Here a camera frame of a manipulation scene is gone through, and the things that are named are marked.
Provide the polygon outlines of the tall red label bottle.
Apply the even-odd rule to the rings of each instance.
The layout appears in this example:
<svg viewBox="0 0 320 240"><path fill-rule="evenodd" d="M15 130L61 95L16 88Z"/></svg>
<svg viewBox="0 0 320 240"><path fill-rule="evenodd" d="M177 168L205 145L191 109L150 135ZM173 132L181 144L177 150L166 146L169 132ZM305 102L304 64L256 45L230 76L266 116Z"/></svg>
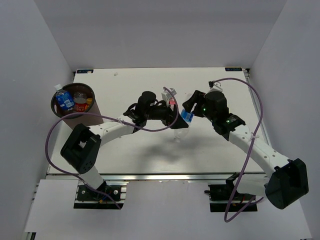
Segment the tall red label bottle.
<svg viewBox="0 0 320 240"><path fill-rule="evenodd" d="M74 110L76 112L84 112L86 106L87 95L83 92L75 92L73 95Z"/></svg>

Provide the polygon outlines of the small red label bottle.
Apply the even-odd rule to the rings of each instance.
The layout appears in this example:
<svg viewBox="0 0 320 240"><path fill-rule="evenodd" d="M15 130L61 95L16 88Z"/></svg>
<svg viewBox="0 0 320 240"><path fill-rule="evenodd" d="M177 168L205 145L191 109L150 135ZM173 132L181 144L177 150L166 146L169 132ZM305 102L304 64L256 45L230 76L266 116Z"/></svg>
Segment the small red label bottle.
<svg viewBox="0 0 320 240"><path fill-rule="evenodd" d="M176 102L173 97L171 97L168 101L168 106L173 110L176 105Z"/></svg>

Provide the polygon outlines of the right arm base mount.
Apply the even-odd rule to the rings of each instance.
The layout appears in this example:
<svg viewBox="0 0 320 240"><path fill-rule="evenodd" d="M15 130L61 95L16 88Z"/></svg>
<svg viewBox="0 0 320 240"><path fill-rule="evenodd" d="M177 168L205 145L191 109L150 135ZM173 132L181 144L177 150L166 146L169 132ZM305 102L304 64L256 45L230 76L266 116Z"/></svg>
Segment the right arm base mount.
<svg viewBox="0 0 320 240"><path fill-rule="evenodd" d="M208 189L204 193L209 197L209 206L211 213L224 213L227 207L227 203L234 188L234 181L236 181L239 173L235 173L225 180L224 184L210 184ZM251 194L238 193L231 201L229 211L235 213L239 211L249 200L253 197Z"/></svg>

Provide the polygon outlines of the orange juice bottle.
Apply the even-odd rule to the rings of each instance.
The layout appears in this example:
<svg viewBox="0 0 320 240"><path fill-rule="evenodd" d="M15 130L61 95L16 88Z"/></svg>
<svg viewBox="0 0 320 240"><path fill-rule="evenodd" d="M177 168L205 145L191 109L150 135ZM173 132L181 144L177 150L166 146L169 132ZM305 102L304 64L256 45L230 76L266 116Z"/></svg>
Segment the orange juice bottle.
<svg viewBox="0 0 320 240"><path fill-rule="evenodd" d="M90 105L92 104L92 102L93 102L93 99L92 99L92 98L87 98L87 99L86 99L85 110L87 110L87 109L90 107Z"/></svg>

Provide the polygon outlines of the crushed light blue label bottle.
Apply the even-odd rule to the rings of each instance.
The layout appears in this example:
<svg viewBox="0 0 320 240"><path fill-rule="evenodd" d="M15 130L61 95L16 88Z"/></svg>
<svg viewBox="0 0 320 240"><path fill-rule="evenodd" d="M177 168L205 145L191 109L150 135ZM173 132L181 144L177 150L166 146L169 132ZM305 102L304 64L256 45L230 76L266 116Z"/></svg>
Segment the crushed light blue label bottle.
<svg viewBox="0 0 320 240"><path fill-rule="evenodd" d="M194 114L182 106L180 116L181 119L177 121L179 123L178 128L174 129L174 141L176 143L181 142L189 133Z"/></svg>

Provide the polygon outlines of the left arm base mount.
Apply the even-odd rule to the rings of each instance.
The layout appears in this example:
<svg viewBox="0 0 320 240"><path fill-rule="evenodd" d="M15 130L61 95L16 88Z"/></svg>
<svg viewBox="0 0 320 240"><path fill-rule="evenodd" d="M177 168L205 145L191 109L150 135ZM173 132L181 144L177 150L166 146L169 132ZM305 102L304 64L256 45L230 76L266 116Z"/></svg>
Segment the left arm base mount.
<svg viewBox="0 0 320 240"><path fill-rule="evenodd" d="M76 188L73 208L82 210L120 210L126 199L125 181L106 181L99 192L89 189L83 182Z"/></svg>

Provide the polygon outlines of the dark blue label bottle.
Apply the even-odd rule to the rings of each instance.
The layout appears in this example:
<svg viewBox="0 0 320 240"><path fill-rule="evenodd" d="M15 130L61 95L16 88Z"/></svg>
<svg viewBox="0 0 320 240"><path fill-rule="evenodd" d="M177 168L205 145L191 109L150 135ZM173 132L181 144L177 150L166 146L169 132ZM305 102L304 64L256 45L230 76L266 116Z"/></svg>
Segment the dark blue label bottle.
<svg viewBox="0 0 320 240"><path fill-rule="evenodd" d="M55 88L55 99L63 111L71 111L74 109L75 103L72 95L63 89L61 84L54 86Z"/></svg>

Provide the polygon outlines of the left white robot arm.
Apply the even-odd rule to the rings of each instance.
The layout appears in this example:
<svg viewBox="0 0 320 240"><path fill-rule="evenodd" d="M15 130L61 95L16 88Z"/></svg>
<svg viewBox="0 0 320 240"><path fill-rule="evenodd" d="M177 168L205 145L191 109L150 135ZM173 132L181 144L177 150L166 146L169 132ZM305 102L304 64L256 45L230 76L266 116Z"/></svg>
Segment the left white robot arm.
<svg viewBox="0 0 320 240"><path fill-rule="evenodd" d="M155 93L144 91L119 118L108 118L104 123L91 126L81 123L72 130L60 154L87 184L90 196L99 200L106 193L107 184L95 167L101 146L145 130L150 120L161 121L166 129L189 127L179 113L175 95L175 89L165 88L158 101Z"/></svg>

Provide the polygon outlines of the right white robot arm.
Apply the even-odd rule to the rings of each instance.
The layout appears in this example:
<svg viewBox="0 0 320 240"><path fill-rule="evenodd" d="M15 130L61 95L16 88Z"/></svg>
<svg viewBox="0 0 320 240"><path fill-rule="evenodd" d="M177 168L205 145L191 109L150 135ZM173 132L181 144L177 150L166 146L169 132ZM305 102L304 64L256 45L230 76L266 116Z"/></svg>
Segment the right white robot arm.
<svg viewBox="0 0 320 240"><path fill-rule="evenodd" d="M283 210L309 192L306 164L299 158L289 159L256 138L244 120L230 113L222 92L196 90L182 106L186 112L208 119L218 135L249 154L265 173L261 177L239 173L229 177L225 181L229 198L236 200L245 194L261 196Z"/></svg>

